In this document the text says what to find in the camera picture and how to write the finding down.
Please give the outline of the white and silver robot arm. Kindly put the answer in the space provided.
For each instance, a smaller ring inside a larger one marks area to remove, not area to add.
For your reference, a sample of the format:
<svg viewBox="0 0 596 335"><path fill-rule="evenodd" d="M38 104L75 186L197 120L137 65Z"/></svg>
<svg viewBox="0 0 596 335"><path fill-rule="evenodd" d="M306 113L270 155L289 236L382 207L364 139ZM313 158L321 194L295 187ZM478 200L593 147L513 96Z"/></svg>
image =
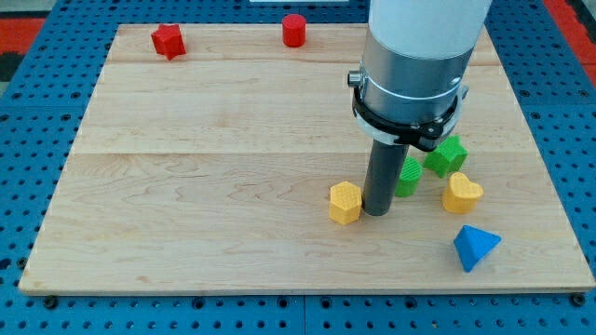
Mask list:
<svg viewBox="0 0 596 335"><path fill-rule="evenodd" d="M462 79L491 0L371 0L359 69L348 74L360 128L385 145L434 150L454 129Z"/></svg>

